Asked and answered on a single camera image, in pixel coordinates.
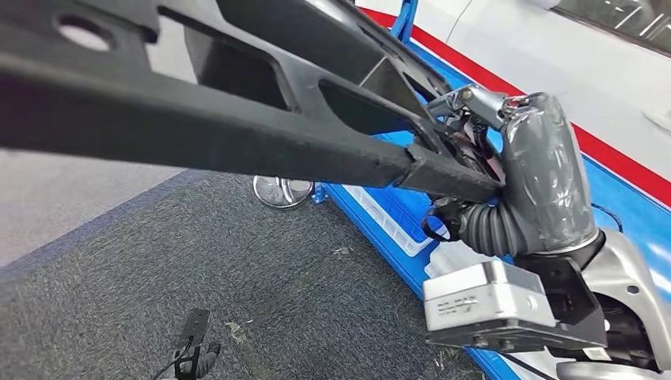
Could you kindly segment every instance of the hole in arm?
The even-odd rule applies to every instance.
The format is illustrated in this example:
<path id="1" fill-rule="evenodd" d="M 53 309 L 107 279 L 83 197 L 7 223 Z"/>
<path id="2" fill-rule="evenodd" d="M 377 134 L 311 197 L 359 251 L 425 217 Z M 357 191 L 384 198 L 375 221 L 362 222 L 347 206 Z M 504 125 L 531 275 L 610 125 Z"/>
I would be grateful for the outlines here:
<path id="1" fill-rule="evenodd" d="M 84 17 L 65 15 L 58 19 L 56 28 L 70 42 L 96 51 L 110 51 L 114 47 L 112 34 Z"/>

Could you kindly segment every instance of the bolt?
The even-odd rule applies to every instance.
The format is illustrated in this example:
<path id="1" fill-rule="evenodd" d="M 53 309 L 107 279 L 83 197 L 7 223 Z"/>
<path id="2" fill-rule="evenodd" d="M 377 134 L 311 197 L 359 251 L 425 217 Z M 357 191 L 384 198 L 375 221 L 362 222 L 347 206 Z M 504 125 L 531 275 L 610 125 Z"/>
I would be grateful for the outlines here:
<path id="1" fill-rule="evenodd" d="M 473 337 L 473 345 L 475 347 L 486 347 L 489 345 L 486 339 L 484 339 L 481 336 L 474 336 Z"/>
<path id="2" fill-rule="evenodd" d="M 470 89 L 465 89 L 459 94 L 461 100 L 468 101 L 473 97 L 473 92 Z"/>
<path id="3" fill-rule="evenodd" d="M 501 340 L 499 341 L 499 345 L 501 346 L 502 351 L 512 351 L 515 349 L 515 345 L 512 344 L 509 340 Z"/>

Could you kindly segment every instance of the white panel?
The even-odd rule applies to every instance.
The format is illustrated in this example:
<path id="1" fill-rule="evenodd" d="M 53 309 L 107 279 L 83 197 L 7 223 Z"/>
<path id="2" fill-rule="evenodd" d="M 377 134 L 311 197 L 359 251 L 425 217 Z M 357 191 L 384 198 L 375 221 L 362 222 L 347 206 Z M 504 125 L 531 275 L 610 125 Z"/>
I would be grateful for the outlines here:
<path id="1" fill-rule="evenodd" d="M 671 111 L 670 58 L 523 0 L 473 0 L 448 43 L 671 180 L 671 133 L 643 115 Z"/>

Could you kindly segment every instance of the black cable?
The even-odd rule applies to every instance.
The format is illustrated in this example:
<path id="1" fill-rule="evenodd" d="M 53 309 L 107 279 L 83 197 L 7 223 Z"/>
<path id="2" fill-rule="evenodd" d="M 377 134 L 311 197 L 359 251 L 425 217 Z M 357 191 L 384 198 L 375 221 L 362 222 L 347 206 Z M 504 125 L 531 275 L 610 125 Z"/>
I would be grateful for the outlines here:
<path id="1" fill-rule="evenodd" d="M 549 374 L 546 374 L 544 372 L 541 372 L 538 368 L 532 367 L 531 365 L 527 364 L 527 362 L 520 360 L 511 354 L 506 354 L 505 352 L 499 352 L 501 356 L 504 358 L 508 359 L 509 361 L 517 364 L 518 366 L 524 368 L 525 370 L 531 372 L 532 374 L 538 376 L 539 378 L 542 378 L 543 380 L 557 380 L 556 378 L 553 378 Z"/>
<path id="2" fill-rule="evenodd" d="M 186 347 L 184 347 L 184 351 L 181 354 L 179 354 L 172 362 L 168 363 L 165 367 L 161 368 L 161 370 L 158 371 L 158 373 L 156 373 L 151 378 L 151 380 L 157 380 L 163 374 L 163 372 L 168 370 L 168 368 L 170 368 L 170 366 L 172 366 L 174 363 L 176 363 L 177 360 L 182 359 L 182 357 L 184 357 L 184 355 L 188 352 L 189 348 L 191 348 L 191 343 L 193 343 L 193 336 L 189 337 L 189 341 L 188 341 Z"/>
<path id="3" fill-rule="evenodd" d="M 624 228 L 622 226 L 622 220 L 620 219 L 619 216 L 617 216 L 616 213 L 614 213 L 614 212 L 610 211 L 608 208 L 600 206 L 596 203 L 592 203 L 592 207 L 596 208 L 597 210 L 601 210 L 601 211 L 605 212 L 606 214 L 608 214 L 608 216 L 610 216 L 612 218 L 612 220 L 614 220 L 615 223 L 617 223 L 617 230 L 619 232 L 624 232 L 623 231 Z"/>

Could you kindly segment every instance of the red stripe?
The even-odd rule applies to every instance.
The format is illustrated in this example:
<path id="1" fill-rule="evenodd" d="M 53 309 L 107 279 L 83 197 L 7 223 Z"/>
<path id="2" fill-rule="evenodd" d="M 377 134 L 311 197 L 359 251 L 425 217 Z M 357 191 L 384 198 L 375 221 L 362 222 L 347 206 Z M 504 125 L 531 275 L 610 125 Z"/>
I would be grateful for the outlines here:
<path id="1" fill-rule="evenodd" d="M 387 13 L 366 8 L 361 8 L 361 10 L 379 25 L 386 28 L 391 27 L 396 20 L 394 16 Z M 497 77 L 489 70 L 473 62 L 459 51 L 447 46 L 428 32 L 415 26 L 412 28 L 412 37 L 482 86 L 492 91 L 508 93 L 509 95 L 523 94 L 520 89 Z M 583 153 L 597 160 L 603 166 L 611 169 L 614 173 L 653 196 L 666 206 L 671 207 L 671 183 L 659 174 L 601 141 L 582 127 L 574 123 L 572 125 Z"/>

